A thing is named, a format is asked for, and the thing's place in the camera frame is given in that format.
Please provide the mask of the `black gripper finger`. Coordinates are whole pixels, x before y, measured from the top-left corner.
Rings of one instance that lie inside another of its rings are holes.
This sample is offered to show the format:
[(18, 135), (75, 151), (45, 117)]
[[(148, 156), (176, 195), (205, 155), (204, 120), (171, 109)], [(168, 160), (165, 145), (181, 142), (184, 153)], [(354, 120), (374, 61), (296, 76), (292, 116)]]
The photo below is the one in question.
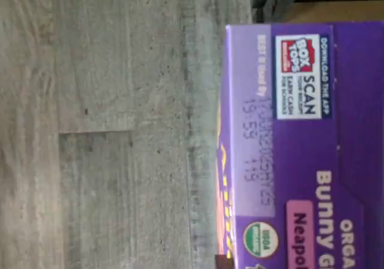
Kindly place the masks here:
[(231, 258), (226, 255), (215, 255), (215, 268), (216, 269), (231, 269)]

